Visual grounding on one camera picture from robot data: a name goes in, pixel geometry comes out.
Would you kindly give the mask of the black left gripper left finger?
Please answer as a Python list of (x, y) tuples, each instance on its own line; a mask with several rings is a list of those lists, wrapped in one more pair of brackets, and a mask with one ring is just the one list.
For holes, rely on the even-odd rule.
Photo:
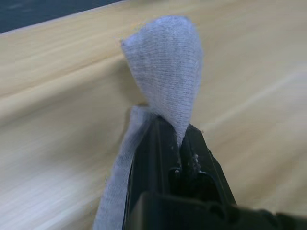
[(173, 127), (155, 118), (135, 150), (129, 173), (123, 229), (163, 229), (163, 205), (175, 191), (172, 179), (180, 170), (180, 155)]

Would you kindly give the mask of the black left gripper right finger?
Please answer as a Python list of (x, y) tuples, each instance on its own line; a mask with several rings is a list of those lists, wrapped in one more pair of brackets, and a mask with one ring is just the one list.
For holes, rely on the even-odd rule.
[(222, 205), (236, 204), (221, 165), (207, 147), (202, 132), (193, 125), (185, 133), (180, 156), (187, 197)]

